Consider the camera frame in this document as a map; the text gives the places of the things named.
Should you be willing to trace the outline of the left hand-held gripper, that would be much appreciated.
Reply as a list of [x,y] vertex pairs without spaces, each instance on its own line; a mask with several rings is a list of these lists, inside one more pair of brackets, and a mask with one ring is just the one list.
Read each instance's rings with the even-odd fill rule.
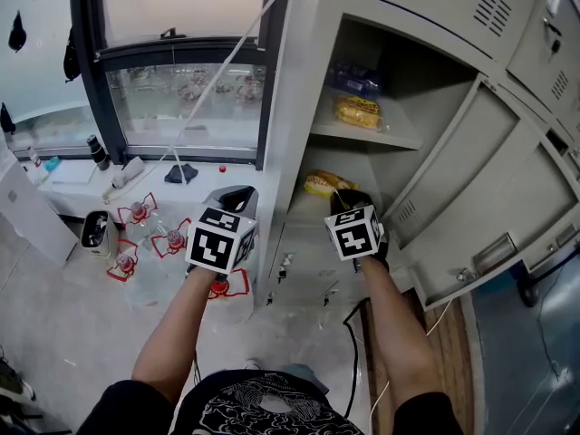
[[228,186],[210,192],[203,201],[206,206],[196,206],[191,217],[185,260],[221,275],[242,269],[254,283],[258,274],[258,198],[252,186]]

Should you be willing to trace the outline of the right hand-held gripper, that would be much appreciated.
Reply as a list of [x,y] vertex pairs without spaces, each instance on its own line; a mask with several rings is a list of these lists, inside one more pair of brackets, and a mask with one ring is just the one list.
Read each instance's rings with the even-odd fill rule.
[[370,256],[390,271],[389,237],[371,197],[359,190],[337,189],[330,197],[330,207],[331,215],[324,223],[340,260],[351,262],[354,272],[361,273],[360,259]]

